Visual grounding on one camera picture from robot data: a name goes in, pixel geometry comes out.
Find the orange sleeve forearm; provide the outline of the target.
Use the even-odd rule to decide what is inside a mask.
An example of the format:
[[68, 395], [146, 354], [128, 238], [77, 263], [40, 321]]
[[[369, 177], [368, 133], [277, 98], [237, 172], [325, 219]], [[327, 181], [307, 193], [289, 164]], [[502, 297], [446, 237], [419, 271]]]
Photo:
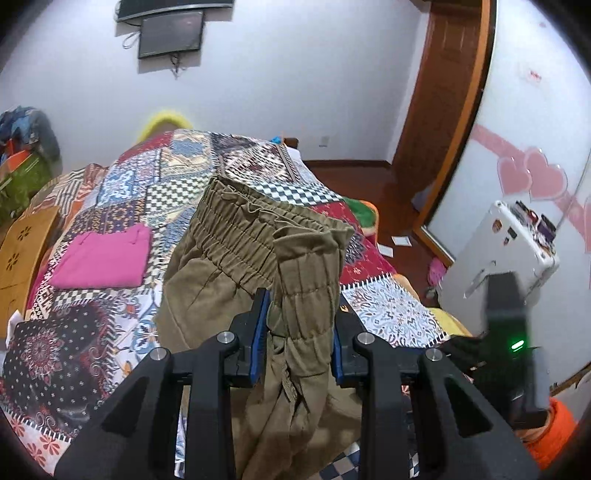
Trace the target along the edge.
[[538, 467], [545, 470], [558, 457], [576, 427], [577, 422], [568, 407], [551, 397], [545, 424], [535, 429], [516, 430], [515, 433]]

